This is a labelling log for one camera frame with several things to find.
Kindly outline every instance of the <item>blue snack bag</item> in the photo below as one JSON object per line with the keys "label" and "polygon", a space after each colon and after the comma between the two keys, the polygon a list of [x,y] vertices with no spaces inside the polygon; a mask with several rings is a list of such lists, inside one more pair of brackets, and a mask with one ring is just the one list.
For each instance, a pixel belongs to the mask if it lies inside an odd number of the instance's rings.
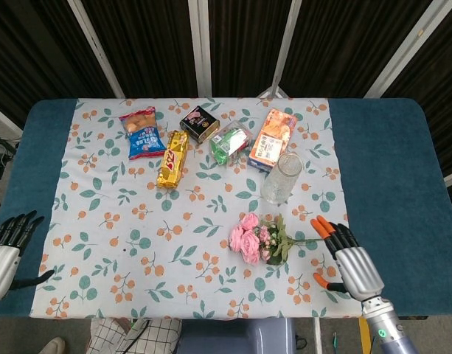
{"label": "blue snack bag", "polygon": [[165,146],[160,140],[155,107],[147,107],[145,110],[130,113],[119,118],[128,132],[131,148],[129,159],[139,157],[163,156]]}

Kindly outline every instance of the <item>checkered pants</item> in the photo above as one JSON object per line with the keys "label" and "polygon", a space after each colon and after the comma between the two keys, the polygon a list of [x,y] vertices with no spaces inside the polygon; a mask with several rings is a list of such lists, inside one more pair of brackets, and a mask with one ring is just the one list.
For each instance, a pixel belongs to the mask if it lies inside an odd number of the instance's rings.
{"label": "checkered pants", "polygon": [[139,319],[129,330],[125,319],[92,319],[86,354],[171,354],[181,333],[181,320]]}

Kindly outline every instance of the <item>clear drinking glass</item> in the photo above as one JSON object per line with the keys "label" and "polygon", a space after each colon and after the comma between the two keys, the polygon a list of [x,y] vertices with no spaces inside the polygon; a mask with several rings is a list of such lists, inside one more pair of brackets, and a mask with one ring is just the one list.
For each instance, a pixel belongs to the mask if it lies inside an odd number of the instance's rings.
{"label": "clear drinking glass", "polygon": [[295,153],[283,153],[262,185],[262,197],[272,204],[284,203],[302,171],[302,161]]}

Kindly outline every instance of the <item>shoe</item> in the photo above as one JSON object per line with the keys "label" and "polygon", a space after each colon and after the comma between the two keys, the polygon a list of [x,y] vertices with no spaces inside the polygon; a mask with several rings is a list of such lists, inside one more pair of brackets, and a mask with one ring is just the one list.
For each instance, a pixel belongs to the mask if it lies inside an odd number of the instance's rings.
{"label": "shoe", "polygon": [[39,354],[64,354],[65,341],[61,337],[53,338],[47,345],[39,352]]}

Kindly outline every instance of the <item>food package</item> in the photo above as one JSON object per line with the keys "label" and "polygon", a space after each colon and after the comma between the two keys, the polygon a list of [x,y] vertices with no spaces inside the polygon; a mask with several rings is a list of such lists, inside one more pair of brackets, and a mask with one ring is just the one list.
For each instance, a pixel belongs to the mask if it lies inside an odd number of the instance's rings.
{"label": "food package", "polygon": [[164,154],[165,146],[160,140],[154,107],[147,107],[145,110],[127,114],[119,119],[128,132],[131,144],[129,149],[130,160]]}
{"label": "food package", "polygon": [[219,128],[219,121],[197,106],[181,120],[180,127],[198,143],[202,143]]}
{"label": "food package", "polygon": [[296,117],[273,108],[263,123],[248,157],[248,164],[270,171],[285,152],[296,126]]}
{"label": "food package", "polygon": [[251,131],[234,120],[209,140],[209,147],[216,162],[226,164],[230,158],[246,148],[251,140]]}
{"label": "food package", "polygon": [[181,171],[187,159],[188,133],[173,131],[161,161],[157,187],[176,188],[181,179]]}

